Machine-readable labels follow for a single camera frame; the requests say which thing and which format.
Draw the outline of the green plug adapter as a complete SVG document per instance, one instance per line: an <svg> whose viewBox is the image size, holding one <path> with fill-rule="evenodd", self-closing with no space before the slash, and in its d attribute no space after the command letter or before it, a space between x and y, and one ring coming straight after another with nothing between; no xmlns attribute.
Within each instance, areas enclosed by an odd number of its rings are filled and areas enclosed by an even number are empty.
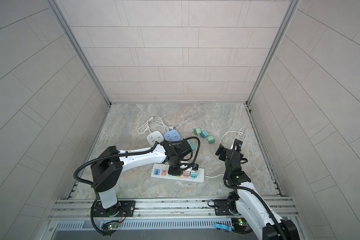
<svg viewBox="0 0 360 240"><path fill-rule="evenodd" d="M207 139L207 141L208 141L209 144L213 144L213 143L216 142L214 136L207 136L206 139Z"/></svg>
<svg viewBox="0 0 360 240"><path fill-rule="evenodd" d="M199 135L201 134L201 132L202 132L202 130L201 130L200 128L195 128L195 129L194 129L194 134L195 134L196 136L199 136Z"/></svg>

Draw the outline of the pink plug adapter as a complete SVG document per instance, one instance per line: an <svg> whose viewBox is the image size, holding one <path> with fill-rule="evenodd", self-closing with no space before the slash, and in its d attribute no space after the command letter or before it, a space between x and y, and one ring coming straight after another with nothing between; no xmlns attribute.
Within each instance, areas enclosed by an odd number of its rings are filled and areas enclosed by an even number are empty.
<svg viewBox="0 0 360 240"><path fill-rule="evenodd" d="M182 175L184 176L184 178L189 178L190 175L191 175L191 172L190 171L183 171Z"/></svg>

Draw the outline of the teal plug adapter small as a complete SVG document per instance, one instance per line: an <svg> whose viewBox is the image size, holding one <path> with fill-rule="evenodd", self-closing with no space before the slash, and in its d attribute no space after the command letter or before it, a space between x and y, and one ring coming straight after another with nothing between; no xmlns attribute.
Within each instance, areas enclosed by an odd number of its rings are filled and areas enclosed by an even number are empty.
<svg viewBox="0 0 360 240"><path fill-rule="evenodd" d="M191 178L197 178L199 175L199 172L198 171L195 171L195 170L191 170L190 171L190 177Z"/></svg>

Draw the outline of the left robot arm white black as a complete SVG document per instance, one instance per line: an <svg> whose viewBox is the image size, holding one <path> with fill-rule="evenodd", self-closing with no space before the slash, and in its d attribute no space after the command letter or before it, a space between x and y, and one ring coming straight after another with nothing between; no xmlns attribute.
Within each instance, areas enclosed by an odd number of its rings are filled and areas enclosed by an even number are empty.
<svg viewBox="0 0 360 240"><path fill-rule="evenodd" d="M91 206L90 219L94 229L102 236L112 236L119 225L126 219L127 210L124 209L117 198L114 187L120 174L148 164L169 164L169 169L161 170L165 176L182 176L184 171L197 171L196 159L200 147L192 147L192 137L181 141L161 143L155 142L150 148L133 151L119 151L115 146L106 149L100 157L88 161L78 167L74 172L77 182L90 185L96 198ZM122 213L120 221L110 221L99 228L94 221L94 212L97 202L102 203L104 210L116 208Z"/></svg>

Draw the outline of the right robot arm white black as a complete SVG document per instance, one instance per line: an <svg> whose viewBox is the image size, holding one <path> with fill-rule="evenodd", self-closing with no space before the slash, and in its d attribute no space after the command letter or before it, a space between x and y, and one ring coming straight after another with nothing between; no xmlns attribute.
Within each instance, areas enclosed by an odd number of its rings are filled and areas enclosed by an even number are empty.
<svg viewBox="0 0 360 240"><path fill-rule="evenodd" d="M223 183L229 193L229 211L241 215L259 240L299 240L291 220L284 220L262 198L241 164L248 160L241 153L243 142L235 139L231 149L219 145L216 156L225 163Z"/></svg>

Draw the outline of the white long power strip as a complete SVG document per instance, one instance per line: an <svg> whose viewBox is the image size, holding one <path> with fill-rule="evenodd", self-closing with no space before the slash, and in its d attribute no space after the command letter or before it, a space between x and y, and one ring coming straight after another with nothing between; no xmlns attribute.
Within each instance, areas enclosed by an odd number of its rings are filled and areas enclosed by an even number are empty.
<svg viewBox="0 0 360 240"><path fill-rule="evenodd" d="M203 168L199 168L198 172L199 175L197 178L184 178L183 175L181 176L172 176L168 174L169 165L165 164L154 164L151 170L151 177L152 178L159 178L159 179L166 179L166 180L176 180L176 181L186 181L186 182L196 182L196 183L203 183L205 181L205 170Z"/></svg>

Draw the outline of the blue square power socket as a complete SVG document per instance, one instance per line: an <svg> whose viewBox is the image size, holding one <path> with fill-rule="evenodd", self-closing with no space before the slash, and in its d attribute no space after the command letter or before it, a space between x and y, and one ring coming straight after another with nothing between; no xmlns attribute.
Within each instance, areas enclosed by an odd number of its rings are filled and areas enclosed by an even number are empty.
<svg viewBox="0 0 360 240"><path fill-rule="evenodd" d="M182 137L177 130L170 130L164 134L164 139L168 142L178 142L182 140Z"/></svg>

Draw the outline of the white square power socket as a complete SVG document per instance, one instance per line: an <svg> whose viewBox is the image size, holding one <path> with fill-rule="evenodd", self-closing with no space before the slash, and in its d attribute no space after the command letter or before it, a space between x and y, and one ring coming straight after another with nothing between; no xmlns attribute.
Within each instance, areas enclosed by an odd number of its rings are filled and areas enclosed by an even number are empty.
<svg viewBox="0 0 360 240"><path fill-rule="evenodd" d="M164 140L164 136L161 134L160 131L154 131L147 135L147 141L151 147L153 147L156 142L161 143Z"/></svg>

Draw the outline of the right circuit board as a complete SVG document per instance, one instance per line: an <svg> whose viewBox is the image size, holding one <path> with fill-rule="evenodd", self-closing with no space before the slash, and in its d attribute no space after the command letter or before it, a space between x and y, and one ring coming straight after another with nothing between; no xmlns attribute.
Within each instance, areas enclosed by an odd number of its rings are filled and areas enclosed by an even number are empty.
<svg viewBox="0 0 360 240"><path fill-rule="evenodd" d="M245 219L232 218L231 222L232 222L232 228L233 228L234 232L246 233L246 232L252 231L251 227L249 226L249 224L247 223L247 221Z"/></svg>

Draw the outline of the circuit board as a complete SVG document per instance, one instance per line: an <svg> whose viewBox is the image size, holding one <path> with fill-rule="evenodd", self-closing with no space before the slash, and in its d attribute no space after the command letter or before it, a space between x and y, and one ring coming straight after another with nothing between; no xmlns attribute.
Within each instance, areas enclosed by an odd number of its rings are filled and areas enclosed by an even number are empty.
<svg viewBox="0 0 360 240"><path fill-rule="evenodd" d="M102 225L103 231L115 231L120 225L120 221L110 221Z"/></svg>
<svg viewBox="0 0 360 240"><path fill-rule="evenodd" d="M249 224L247 223L247 221L245 219L232 218L231 222L232 222L232 228L233 228L234 232L246 233L246 232L252 231L251 227L249 226Z"/></svg>

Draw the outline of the blue tape piece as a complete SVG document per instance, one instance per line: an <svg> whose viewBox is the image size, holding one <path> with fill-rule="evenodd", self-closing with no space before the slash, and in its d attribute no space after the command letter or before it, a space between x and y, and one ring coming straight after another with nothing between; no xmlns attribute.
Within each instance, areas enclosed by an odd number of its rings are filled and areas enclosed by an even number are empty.
<svg viewBox="0 0 360 240"><path fill-rule="evenodd" d="M214 223L214 227L218 230L224 230L226 232L232 231L232 227L230 227L228 225L224 225L224 224Z"/></svg>

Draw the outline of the left circuit board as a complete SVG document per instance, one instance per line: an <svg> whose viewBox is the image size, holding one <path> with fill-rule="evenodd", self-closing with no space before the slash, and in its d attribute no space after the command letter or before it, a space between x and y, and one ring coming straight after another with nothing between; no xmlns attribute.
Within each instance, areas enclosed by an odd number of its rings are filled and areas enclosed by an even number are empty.
<svg viewBox="0 0 360 240"><path fill-rule="evenodd" d="M110 221L102 225L103 231L115 231L120 225L120 221Z"/></svg>

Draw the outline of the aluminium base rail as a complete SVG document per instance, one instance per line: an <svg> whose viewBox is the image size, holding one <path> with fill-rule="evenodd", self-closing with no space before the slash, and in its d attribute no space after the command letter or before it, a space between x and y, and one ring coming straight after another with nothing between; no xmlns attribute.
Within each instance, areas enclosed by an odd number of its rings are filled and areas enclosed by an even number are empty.
<svg viewBox="0 0 360 240"><path fill-rule="evenodd" d="M284 220L296 223L298 212L290 197L265 196L266 203ZM47 216L46 235L56 231L92 231L90 211L94 200L59 200ZM244 219L229 211L228 199L206 198L151 198L120 199L127 210L126 219L119 225L122 230L215 229L214 223L232 227L232 218ZM120 221L116 208L104 210L97 202L94 221L101 228L104 223Z"/></svg>

